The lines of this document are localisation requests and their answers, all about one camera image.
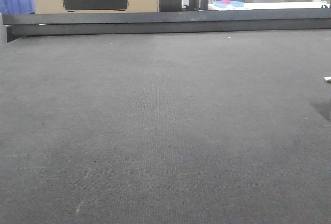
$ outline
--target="white object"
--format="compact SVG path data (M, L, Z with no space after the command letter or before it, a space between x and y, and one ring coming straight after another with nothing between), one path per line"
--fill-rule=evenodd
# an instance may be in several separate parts
M209 10L245 10L245 9L286 9L286 8L321 8L323 5L327 7L330 4L319 2L284 2L284 3L245 3L243 7L236 8L220 8L214 4L209 4Z
M324 81L327 82L327 83L331 83L331 77L325 77Z

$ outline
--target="dark gray fabric surface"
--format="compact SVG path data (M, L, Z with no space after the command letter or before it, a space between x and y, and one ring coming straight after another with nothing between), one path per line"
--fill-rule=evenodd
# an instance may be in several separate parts
M331 31L0 52L0 223L331 223Z

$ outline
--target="black metal rail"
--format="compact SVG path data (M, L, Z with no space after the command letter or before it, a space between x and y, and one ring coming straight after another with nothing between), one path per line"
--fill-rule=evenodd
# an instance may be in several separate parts
M164 13L3 15L13 35L186 33L277 29L329 29L331 11L268 9Z

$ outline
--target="blue tray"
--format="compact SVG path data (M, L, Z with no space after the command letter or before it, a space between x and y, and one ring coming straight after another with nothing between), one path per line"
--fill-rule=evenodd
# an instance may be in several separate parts
M219 8L225 8L228 5L232 5L233 7L243 7L244 3L242 2L237 2L237 1L230 1L228 4L224 4L222 2L214 2L214 5Z

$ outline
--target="blue plastic crate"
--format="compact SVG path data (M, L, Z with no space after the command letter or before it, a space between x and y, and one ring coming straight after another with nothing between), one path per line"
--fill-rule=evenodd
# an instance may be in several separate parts
M35 11L33 0L0 0L0 13L24 14Z
M243 7L244 3L242 2L237 2L237 1L230 1L230 3L222 3L222 2L214 2L214 5L220 8L225 8L228 5L232 5L233 7Z

